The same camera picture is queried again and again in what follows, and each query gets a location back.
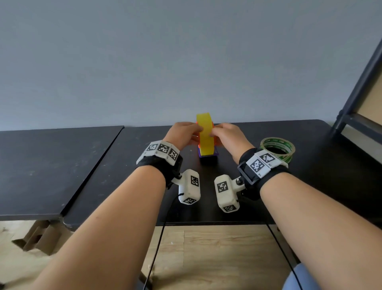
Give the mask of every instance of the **black cable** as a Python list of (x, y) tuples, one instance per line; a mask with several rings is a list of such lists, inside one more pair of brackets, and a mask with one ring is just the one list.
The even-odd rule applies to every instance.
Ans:
[(276, 239), (276, 236), (275, 236), (275, 234), (273, 233), (273, 231), (270, 229), (270, 226), (269, 226), (267, 223), (266, 223), (266, 225), (267, 225), (269, 231), (271, 232), (273, 238), (275, 239), (275, 241), (276, 241), (278, 247), (280, 248), (281, 252), (283, 253), (283, 255), (284, 255), (284, 257), (285, 257), (285, 260), (288, 262), (288, 265), (289, 265), (290, 269), (292, 270), (293, 274), (295, 275), (296, 280), (297, 280), (297, 283), (298, 283), (298, 286), (300, 286), (300, 289), (303, 290), (303, 288), (302, 288), (302, 286), (301, 286), (301, 284), (300, 284), (300, 280), (298, 280), (298, 277), (297, 277), (297, 275), (296, 275), (296, 272), (294, 271), (292, 265), (290, 264), (290, 262), (289, 262), (289, 260), (288, 260), (288, 258), (287, 258), (287, 256), (286, 256), (286, 254), (285, 254), (283, 248), (281, 247), (280, 243), (279, 243), (278, 240)]
[(149, 274), (147, 275), (146, 282), (144, 283), (144, 286), (143, 286), (143, 290), (146, 289), (147, 282), (149, 281), (149, 278), (150, 278), (150, 275), (151, 275), (151, 270), (154, 267), (155, 258), (157, 257), (157, 254), (158, 254), (158, 250), (159, 250), (159, 246), (160, 246), (160, 241), (162, 240), (163, 231), (165, 230), (168, 214), (169, 214), (169, 212), (170, 212), (174, 202), (177, 200), (178, 196), (175, 196), (175, 198), (173, 199), (170, 207), (168, 208), (168, 211), (167, 211), (167, 214), (166, 214), (166, 217), (165, 217), (165, 221), (163, 222), (162, 231), (160, 232), (159, 241), (158, 241), (157, 249), (155, 251), (154, 259), (152, 259), (152, 263), (151, 263), (151, 266), (150, 266)]

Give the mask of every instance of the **orange toy piece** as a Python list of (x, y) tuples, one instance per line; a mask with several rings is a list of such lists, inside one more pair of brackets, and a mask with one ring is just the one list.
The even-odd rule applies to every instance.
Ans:
[(215, 139), (211, 137), (210, 134), (214, 123), (211, 120), (210, 113), (197, 114), (196, 122), (203, 127), (203, 131), (199, 133), (200, 156), (213, 155), (215, 151)]

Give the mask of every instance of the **purple toy base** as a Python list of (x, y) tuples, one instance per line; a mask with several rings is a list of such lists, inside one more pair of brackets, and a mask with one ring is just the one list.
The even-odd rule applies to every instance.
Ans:
[(204, 155), (204, 156), (201, 156), (200, 155), (200, 148), (198, 147), (197, 148), (197, 153), (199, 154), (199, 158), (204, 158), (204, 157), (211, 157), (211, 156), (218, 156), (219, 155), (219, 152), (217, 151), (217, 148), (216, 146), (214, 146), (215, 150), (214, 150), (214, 153), (212, 155)]

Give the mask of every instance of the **tape roll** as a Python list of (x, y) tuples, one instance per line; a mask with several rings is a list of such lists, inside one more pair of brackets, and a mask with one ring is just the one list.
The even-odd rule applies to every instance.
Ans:
[(292, 156), (296, 151), (295, 146), (290, 141), (279, 137), (268, 137), (261, 140), (260, 148), (271, 152), (286, 163), (292, 160)]

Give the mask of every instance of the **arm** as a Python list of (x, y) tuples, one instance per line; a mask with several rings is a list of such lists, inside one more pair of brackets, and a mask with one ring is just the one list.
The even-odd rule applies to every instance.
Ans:
[[(253, 145), (237, 126), (212, 130), (238, 163)], [(297, 256), (323, 289), (381, 289), (382, 231), (298, 178), (280, 173), (261, 198)]]
[[(193, 133), (201, 130), (194, 123), (177, 123), (163, 140), (182, 150), (198, 142)], [(164, 192), (159, 170), (137, 168), (64, 244), (32, 289), (133, 289)]]

